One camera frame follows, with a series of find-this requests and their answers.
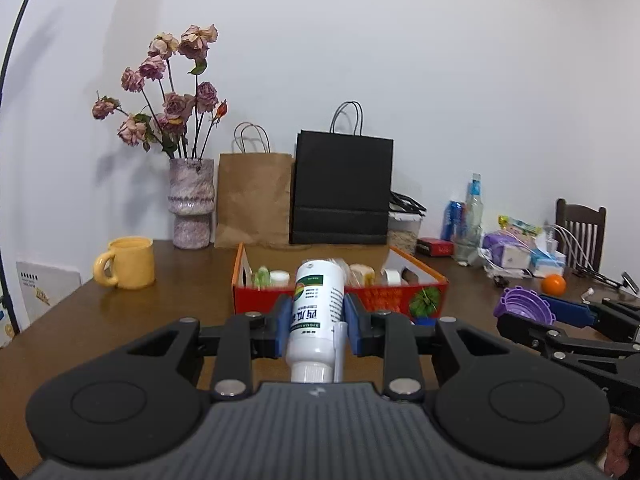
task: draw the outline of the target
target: purple basket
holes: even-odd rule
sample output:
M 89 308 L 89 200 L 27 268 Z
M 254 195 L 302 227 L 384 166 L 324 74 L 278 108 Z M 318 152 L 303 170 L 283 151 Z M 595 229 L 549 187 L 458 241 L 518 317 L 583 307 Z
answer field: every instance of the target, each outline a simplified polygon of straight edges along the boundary
M 516 286 L 505 288 L 500 301 L 495 306 L 494 316 L 500 317 L 505 312 L 518 314 L 547 325 L 553 324 L 556 316 L 551 313 L 549 302 L 539 297 L 533 290 Z

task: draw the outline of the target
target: finger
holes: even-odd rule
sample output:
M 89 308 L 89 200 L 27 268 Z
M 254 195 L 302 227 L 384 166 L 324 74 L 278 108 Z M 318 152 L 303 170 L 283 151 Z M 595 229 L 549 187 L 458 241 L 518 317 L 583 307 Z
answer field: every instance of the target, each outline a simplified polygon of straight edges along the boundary
M 607 456 L 604 463 L 604 472 L 616 478 L 622 476 L 629 469 L 629 460 L 625 456 Z
M 622 457 L 629 448 L 628 433 L 623 419 L 620 416 L 611 417 L 611 427 L 609 429 L 609 445 L 607 446 L 607 456 Z
M 629 430 L 629 442 L 634 446 L 640 446 L 640 424 L 634 424 Z

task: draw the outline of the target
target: silver bolt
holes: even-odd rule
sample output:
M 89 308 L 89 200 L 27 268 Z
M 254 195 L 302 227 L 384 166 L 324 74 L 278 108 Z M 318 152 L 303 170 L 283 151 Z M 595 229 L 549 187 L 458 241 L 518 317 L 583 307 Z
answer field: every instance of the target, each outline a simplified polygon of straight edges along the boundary
M 401 377 L 391 381 L 389 389 L 398 395 L 411 395 L 420 390 L 420 383 L 415 379 Z
M 235 397 L 246 390 L 246 384 L 237 379 L 225 379 L 216 383 L 213 389 L 223 397 Z

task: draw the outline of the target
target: open box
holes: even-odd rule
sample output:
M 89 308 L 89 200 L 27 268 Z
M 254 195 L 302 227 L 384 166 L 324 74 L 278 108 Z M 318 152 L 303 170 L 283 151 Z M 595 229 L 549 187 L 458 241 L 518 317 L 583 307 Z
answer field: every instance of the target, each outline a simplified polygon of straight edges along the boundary
M 348 264 L 365 264 L 376 271 L 409 269 L 418 276 L 418 285 L 346 286 L 345 292 L 354 292 L 367 310 L 391 310 L 406 316 L 438 317 L 449 286 L 447 279 L 420 260 L 389 246 L 238 246 L 232 277 L 232 293 L 236 314 L 268 312 L 280 294 L 293 296 L 298 267 L 305 260 L 342 258 Z M 287 288 L 258 290 L 252 287 L 252 269 L 265 266 L 269 270 L 286 270 L 291 276 Z

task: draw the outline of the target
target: orange fruit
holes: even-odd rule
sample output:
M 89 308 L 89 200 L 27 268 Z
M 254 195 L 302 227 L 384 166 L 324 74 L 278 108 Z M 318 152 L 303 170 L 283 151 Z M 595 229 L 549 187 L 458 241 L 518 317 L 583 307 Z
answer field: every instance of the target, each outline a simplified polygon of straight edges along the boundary
M 542 292 L 550 296 L 562 296 L 566 291 L 566 281 L 559 274 L 550 274 L 540 284 Z

